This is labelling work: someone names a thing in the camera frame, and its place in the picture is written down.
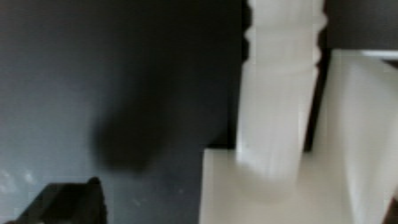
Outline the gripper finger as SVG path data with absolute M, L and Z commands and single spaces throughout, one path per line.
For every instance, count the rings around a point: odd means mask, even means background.
M 14 224 L 107 224 L 101 180 L 46 185 Z

